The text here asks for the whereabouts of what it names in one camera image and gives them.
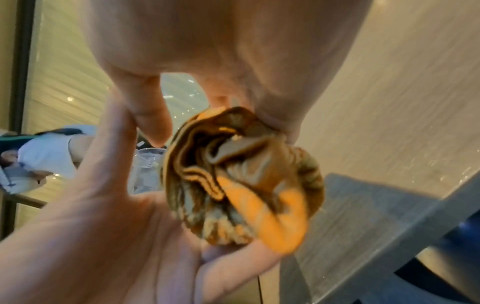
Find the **clear cup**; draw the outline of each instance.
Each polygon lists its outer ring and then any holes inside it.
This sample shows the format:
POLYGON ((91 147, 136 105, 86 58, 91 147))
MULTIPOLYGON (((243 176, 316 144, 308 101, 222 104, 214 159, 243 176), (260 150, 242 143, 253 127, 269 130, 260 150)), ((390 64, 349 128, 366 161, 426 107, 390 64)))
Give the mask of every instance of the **clear cup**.
POLYGON ((135 152, 128 177, 129 194, 161 190, 160 168, 166 149, 145 148, 135 152))

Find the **brown fabric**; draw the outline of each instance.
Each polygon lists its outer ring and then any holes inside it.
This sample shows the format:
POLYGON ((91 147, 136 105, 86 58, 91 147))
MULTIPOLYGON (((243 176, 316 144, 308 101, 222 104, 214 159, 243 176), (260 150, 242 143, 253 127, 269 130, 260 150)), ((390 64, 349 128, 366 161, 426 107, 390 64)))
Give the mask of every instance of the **brown fabric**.
POLYGON ((166 153, 162 184, 172 211, 211 244, 260 238, 293 252, 324 200, 317 162, 241 107, 188 120, 166 153))

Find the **wooden tabletop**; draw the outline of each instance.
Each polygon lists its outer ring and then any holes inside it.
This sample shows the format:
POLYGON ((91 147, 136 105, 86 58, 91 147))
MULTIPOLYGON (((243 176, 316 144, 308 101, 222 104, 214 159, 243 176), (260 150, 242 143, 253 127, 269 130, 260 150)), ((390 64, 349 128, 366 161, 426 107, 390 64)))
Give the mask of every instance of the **wooden tabletop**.
POLYGON ((480 209, 480 2, 378 0, 299 145, 323 212, 263 302, 350 304, 480 209))

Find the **crumpled fabric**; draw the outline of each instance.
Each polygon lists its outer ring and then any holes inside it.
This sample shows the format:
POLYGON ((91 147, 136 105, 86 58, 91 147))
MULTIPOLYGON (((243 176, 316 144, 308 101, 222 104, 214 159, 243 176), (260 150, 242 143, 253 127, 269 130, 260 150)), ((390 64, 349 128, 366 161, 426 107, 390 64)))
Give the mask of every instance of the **crumpled fabric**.
POLYGON ((325 196, 315 159, 242 107, 210 108, 188 120, 160 175, 170 209, 199 238, 259 238, 284 254, 301 244, 325 196))

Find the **human skin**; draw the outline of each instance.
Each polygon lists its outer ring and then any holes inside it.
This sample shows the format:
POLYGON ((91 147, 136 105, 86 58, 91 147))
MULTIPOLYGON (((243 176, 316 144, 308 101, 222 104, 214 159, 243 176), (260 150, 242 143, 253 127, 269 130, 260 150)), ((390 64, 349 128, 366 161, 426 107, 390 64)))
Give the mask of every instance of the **human skin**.
POLYGON ((294 142, 372 0, 80 0, 86 39, 155 146, 172 134, 160 75, 191 74, 294 142))
POLYGON ((129 196, 136 125, 110 100, 57 202, 0 243, 0 303, 214 302, 278 263, 261 241, 205 244, 163 192, 129 196))

